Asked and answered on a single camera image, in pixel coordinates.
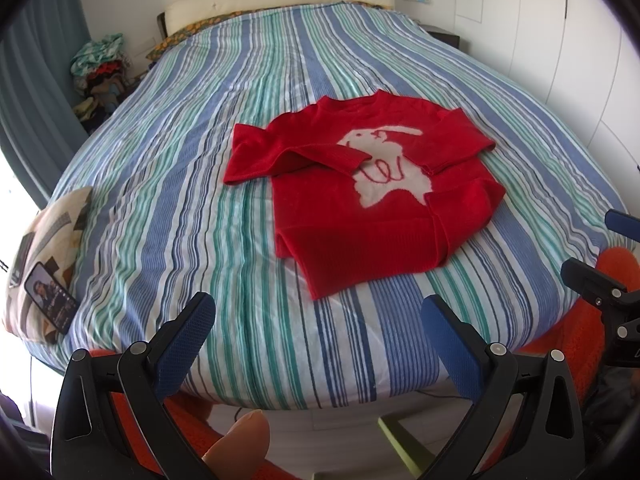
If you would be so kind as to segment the person's left hand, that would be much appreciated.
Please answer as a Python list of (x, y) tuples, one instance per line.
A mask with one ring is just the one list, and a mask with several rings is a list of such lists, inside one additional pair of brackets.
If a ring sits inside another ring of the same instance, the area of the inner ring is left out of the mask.
[(222, 480), (250, 479), (264, 462), (270, 447), (270, 427), (262, 411), (240, 418), (202, 457)]

